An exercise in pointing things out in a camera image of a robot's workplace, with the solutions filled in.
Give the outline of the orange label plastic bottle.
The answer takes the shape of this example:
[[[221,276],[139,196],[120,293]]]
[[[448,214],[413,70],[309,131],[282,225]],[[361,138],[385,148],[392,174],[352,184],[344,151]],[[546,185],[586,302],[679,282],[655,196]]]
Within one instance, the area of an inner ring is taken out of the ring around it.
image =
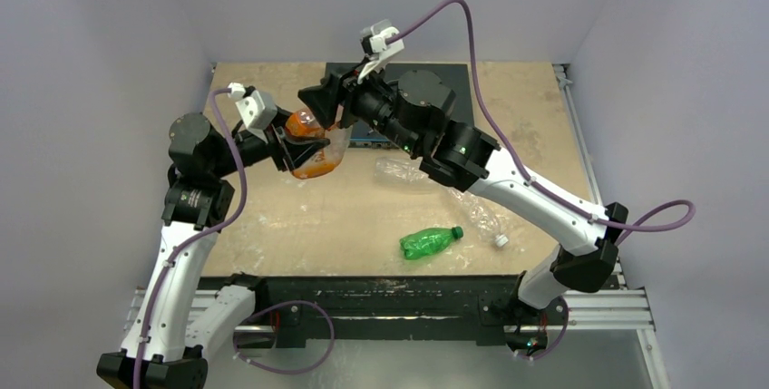
[[[349,147],[352,127],[341,128],[335,122],[325,129],[308,109],[293,112],[285,129],[292,141],[302,141],[302,152],[295,161],[291,174],[300,180],[327,175],[339,166]]]

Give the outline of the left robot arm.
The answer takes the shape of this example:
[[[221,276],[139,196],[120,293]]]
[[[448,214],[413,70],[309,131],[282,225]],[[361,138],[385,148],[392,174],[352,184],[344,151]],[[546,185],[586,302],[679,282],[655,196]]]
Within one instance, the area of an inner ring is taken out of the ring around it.
[[[210,359],[229,341],[237,323],[257,325],[270,312],[258,279],[237,275],[212,305],[192,316],[202,270],[219,233],[234,220],[235,194],[225,179],[271,158],[293,170],[329,145],[323,135],[295,136],[281,110],[264,138],[219,132],[201,113],[188,113],[169,129],[169,189],[161,214],[157,261],[139,312],[120,349],[101,355],[96,373],[113,388],[201,388]]]

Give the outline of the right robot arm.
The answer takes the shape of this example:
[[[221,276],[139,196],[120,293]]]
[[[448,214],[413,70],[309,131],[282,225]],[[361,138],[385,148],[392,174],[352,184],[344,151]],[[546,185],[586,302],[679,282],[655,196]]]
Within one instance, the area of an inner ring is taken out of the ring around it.
[[[495,202],[557,241],[511,295],[516,320],[533,321],[568,290],[595,293],[612,274],[619,233],[605,223],[624,221],[626,209],[580,199],[517,165],[492,136],[452,117],[455,93],[436,74],[411,71],[387,82],[377,73],[329,73],[297,96],[323,127],[364,122],[419,160],[430,180]]]

